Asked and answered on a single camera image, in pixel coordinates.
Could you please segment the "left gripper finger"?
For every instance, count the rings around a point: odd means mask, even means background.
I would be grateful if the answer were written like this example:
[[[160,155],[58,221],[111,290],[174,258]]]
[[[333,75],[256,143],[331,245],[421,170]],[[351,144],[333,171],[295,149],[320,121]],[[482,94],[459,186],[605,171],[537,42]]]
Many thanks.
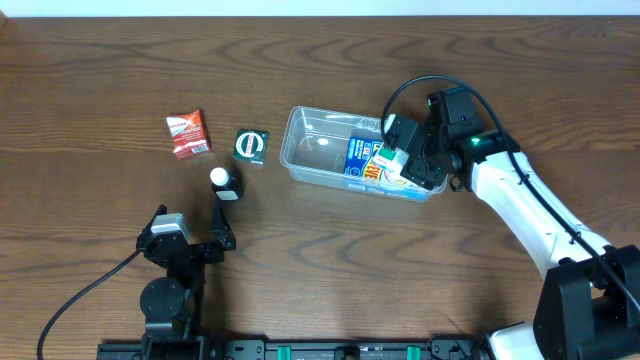
[[[154,212],[148,224],[142,229],[143,234],[149,234],[151,232],[151,227],[158,216],[165,215],[167,213],[167,207],[164,204],[160,204],[159,207]]]
[[[223,201],[218,197],[213,203],[209,232],[223,251],[236,249],[235,234],[224,214]]]

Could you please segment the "white green medicine box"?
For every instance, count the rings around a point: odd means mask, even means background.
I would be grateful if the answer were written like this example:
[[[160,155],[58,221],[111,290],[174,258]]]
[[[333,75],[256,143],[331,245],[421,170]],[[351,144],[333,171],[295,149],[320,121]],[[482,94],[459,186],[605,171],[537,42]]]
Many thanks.
[[[383,145],[373,156],[372,161],[383,170],[399,175],[409,159],[409,154],[401,149],[391,149]]]

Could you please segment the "dark bottle white cap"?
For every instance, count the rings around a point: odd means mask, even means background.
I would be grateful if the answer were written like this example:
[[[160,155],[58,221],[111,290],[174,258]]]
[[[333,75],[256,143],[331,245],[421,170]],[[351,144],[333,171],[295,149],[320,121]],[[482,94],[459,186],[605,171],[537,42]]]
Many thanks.
[[[244,187],[240,178],[231,170],[216,167],[211,170],[209,178],[214,193],[220,200],[236,201],[244,194]]]

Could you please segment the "blue fever patch box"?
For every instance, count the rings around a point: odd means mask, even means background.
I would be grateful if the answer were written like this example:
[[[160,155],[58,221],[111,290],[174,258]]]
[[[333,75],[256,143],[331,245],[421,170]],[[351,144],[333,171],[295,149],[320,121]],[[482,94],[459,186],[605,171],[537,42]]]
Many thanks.
[[[344,174],[377,181],[383,185],[395,185],[416,188],[416,185],[381,167],[374,162],[383,142],[352,136],[349,139]]]

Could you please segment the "dark green round-logo box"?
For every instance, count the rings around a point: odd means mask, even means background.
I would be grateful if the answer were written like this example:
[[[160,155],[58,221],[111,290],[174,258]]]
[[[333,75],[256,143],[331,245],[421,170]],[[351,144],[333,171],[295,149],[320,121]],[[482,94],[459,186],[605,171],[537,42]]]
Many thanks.
[[[262,165],[266,156],[269,133],[239,129],[233,148],[233,159]]]

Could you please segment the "red white medicine sachet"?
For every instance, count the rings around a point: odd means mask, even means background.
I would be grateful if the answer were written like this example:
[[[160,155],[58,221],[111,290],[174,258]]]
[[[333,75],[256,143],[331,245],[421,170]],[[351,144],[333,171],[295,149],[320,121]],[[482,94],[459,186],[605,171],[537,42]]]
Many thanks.
[[[173,154],[177,159],[211,151],[200,109],[187,114],[168,116],[166,123],[173,141]]]

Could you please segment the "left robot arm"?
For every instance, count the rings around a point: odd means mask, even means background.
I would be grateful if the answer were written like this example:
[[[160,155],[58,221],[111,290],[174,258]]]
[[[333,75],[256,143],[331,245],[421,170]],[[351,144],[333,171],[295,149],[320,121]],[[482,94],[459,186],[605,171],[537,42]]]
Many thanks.
[[[166,271],[140,296],[148,338],[186,340],[200,330],[205,267],[223,262],[225,253],[236,248],[236,237],[220,199],[213,202],[209,233],[209,241],[191,242],[183,214],[170,213],[161,205],[138,235],[136,249]]]

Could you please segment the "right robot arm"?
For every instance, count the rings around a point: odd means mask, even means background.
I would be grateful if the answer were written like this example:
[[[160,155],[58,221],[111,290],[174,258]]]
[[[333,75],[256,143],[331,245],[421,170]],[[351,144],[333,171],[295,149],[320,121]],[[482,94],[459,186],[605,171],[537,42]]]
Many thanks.
[[[563,205],[502,126],[484,128],[477,92],[428,98],[424,123],[385,113],[381,131],[404,156],[402,177],[427,189],[448,180],[506,223],[543,288],[532,322],[486,337],[493,359],[622,359],[639,352],[639,250],[615,247]]]

